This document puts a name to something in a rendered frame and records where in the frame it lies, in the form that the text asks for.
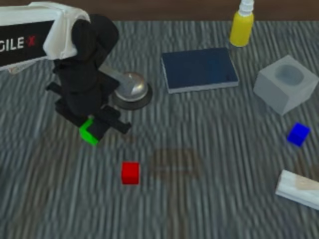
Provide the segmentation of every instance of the green block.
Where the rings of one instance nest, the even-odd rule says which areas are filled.
[[[93,124],[93,119],[88,119],[87,121],[85,121],[84,124],[82,124],[82,126],[79,128],[80,131],[80,135],[81,138],[91,144],[91,145],[97,145],[97,143],[99,142],[98,139],[96,139],[92,134],[90,134],[87,131],[87,128],[90,127]]]

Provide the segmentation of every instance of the gray wood surface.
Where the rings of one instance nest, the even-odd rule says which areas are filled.
[[[160,54],[227,46],[230,22],[116,22],[107,59],[142,73],[152,103],[123,111],[132,131],[99,146],[54,112],[57,80],[39,62],[0,72],[1,239],[316,239],[319,213],[275,195],[282,169],[318,180],[319,89],[285,116],[253,93],[258,71],[291,54],[319,75],[319,22],[257,22],[249,46],[232,49],[238,87],[169,95]],[[295,122],[312,131],[286,142]],[[141,185],[124,187],[124,160]]]

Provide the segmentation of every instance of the red letter x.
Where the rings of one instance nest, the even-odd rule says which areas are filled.
[[[35,35],[29,36],[25,42],[28,46],[34,46],[35,45]]]

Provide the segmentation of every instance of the book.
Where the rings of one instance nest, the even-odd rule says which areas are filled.
[[[239,85],[227,48],[163,53],[168,93],[202,91]]]

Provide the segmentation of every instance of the white box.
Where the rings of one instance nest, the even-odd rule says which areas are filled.
[[[308,100],[319,77],[290,55],[262,69],[254,92],[280,115]]]

